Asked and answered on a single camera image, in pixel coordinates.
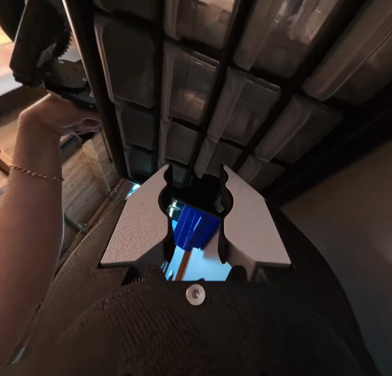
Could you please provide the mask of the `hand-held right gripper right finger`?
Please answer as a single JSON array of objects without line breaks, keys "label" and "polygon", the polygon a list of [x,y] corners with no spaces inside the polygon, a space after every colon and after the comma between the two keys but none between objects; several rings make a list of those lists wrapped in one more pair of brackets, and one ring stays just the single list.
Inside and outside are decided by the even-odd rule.
[{"label": "hand-held right gripper right finger", "polygon": [[244,268],[288,268],[291,260],[265,199],[227,165],[221,165],[221,263]]}]

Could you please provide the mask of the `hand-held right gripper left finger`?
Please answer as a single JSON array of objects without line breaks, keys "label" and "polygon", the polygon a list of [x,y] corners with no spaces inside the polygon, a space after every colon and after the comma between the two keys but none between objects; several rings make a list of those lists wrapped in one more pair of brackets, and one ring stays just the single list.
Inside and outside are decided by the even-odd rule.
[{"label": "hand-held right gripper left finger", "polygon": [[102,266],[160,266],[173,257],[170,205],[173,167],[164,165],[125,203],[102,256]]}]

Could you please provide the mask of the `person's left forearm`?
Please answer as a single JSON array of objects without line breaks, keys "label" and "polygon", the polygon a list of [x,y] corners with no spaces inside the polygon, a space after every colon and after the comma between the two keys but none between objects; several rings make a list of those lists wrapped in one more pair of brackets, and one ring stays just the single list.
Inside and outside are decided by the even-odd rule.
[{"label": "person's left forearm", "polygon": [[63,239],[61,162],[14,159],[1,202],[0,339],[3,366],[47,293]]}]

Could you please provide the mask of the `person's left hand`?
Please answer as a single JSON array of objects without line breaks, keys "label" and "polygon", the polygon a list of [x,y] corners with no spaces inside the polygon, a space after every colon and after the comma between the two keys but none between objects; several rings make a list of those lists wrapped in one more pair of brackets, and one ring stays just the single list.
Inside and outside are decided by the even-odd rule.
[{"label": "person's left hand", "polygon": [[64,135],[87,134],[100,125],[101,114],[96,110],[48,94],[21,112],[14,153],[27,154],[29,150],[58,145]]}]

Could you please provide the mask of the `wooden plank panel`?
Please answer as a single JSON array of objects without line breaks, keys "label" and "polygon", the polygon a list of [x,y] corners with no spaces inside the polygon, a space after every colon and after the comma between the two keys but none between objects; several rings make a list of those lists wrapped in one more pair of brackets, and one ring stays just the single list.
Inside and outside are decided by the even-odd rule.
[{"label": "wooden plank panel", "polygon": [[63,212],[68,225],[80,229],[93,217],[120,181],[105,135],[99,131],[78,144],[62,166]]}]

